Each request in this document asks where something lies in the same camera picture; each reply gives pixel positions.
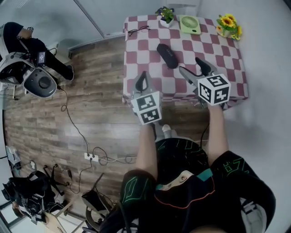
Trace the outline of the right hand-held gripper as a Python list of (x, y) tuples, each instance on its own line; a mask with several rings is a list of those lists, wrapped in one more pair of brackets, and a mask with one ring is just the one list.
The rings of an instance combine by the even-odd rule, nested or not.
[(224, 74), (213, 74), (216, 67), (211, 63), (195, 57), (197, 65), (201, 68), (201, 73), (205, 77), (198, 79), (198, 75), (189, 69), (179, 66), (180, 74), (186, 81), (196, 86), (197, 99), (202, 108), (221, 105), (229, 101), (231, 83)]

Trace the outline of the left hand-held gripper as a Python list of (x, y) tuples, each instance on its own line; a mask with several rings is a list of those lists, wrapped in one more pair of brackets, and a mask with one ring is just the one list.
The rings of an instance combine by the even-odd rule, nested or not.
[(147, 125), (161, 120), (162, 93), (156, 91), (150, 74), (143, 71), (137, 76), (135, 88), (136, 91), (133, 91), (131, 95), (131, 106), (141, 124)]

